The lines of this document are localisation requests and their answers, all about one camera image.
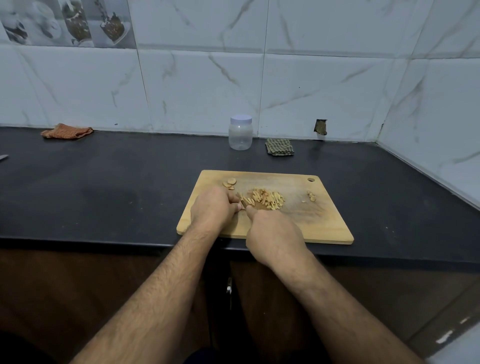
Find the right hand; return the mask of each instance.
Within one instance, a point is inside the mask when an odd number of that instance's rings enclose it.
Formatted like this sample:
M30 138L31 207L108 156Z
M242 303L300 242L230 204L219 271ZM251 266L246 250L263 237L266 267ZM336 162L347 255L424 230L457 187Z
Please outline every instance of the right hand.
M257 261L270 269L309 252L299 227L280 211L247 206L247 215L252 221L247 248Z

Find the kitchen counter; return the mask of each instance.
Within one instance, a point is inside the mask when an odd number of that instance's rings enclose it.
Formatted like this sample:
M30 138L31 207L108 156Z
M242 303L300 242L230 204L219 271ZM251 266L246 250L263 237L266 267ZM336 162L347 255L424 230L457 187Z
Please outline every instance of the kitchen counter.
M480 212L376 144L292 141L272 157L226 137L0 128L0 247L148 254L173 246L201 170L317 175L355 241L308 244L336 265L480 272ZM247 256L244 240L216 249Z

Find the finger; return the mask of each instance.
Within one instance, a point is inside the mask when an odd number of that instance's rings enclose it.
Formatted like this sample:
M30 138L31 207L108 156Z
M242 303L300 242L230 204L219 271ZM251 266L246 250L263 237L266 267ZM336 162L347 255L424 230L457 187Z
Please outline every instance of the finger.
M253 221L253 218L257 214L258 210L255 210L252 206L248 205L247 206L247 216L251 221Z
M232 211L232 215L239 212L242 208L243 206L239 202L234 202L233 204L230 204L230 210Z
M228 200L232 203L232 202L240 202L240 198L234 194L233 191L229 190L227 191L227 195L228 195Z

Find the plastic jar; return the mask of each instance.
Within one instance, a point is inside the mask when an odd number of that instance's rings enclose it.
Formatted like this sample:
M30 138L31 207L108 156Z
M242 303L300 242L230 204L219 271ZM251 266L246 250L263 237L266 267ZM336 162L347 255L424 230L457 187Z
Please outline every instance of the plastic jar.
M230 118L228 143L235 150L245 150L252 145L253 128L250 115L234 115Z

